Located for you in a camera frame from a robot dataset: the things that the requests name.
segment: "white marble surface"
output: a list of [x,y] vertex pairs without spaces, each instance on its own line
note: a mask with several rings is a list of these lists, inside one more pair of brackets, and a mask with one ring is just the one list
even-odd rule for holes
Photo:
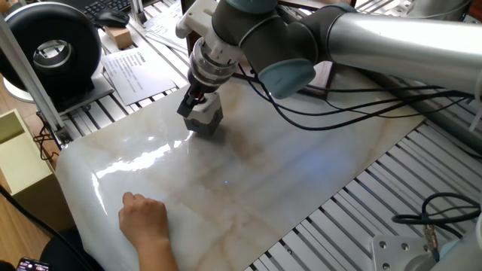
[[[375,86],[343,69],[332,87]],[[245,82],[231,80],[219,90],[224,119],[206,139],[187,131],[175,113],[184,93],[79,139],[60,154],[59,182],[84,246],[107,271],[139,269],[118,229],[124,192],[166,203],[180,270],[244,270],[422,121],[372,118],[307,132],[286,123]],[[333,93],[329,99],[344,107],[387,97]],[[331,110],[299,95],[282,104]],[[404,108],[394,114],[409,113]],[[325,126],[355,116],[295,120]]]

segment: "paper document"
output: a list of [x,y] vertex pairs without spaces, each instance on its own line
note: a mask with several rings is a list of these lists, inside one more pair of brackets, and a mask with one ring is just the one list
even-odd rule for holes
[[175,87],[166,75],[171,67],[162,65],[156,53],[136,48],[103,56],[101,61],[125,105]]
[[185,38],[175,35],[175,25],[182,18],[181,1],[176,1],[166,11],[145,22],[148,31],[146,35],[168,47],[188,53],[188,45]]

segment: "computer keyboard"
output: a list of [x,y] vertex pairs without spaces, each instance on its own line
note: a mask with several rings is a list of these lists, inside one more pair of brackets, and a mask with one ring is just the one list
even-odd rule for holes
[[113,9],[116,11],[124,11],[130,8],[129,0],[99,0],[91,5],[85,6],[82,12],[92,21],[94,16],[104,9]]

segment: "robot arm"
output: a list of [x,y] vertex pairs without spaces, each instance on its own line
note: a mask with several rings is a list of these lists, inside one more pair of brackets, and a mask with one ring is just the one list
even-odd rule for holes
[[197,0],[179,21],[180,38],[203,37],[191,54],[191,87],[178,112],[189,119],[244,55],[277,99],[305,87],[325,60],[476,93],[482,81],[482,27],[357,14],[331,5],[285,25],[277,0]]

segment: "smartphone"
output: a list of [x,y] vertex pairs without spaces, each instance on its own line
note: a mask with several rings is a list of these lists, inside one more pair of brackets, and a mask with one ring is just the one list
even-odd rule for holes
[[39,260],[33,260],[27,257],[20,259],[17,266],[17,271],[48,271],[48,264],[42,263]]

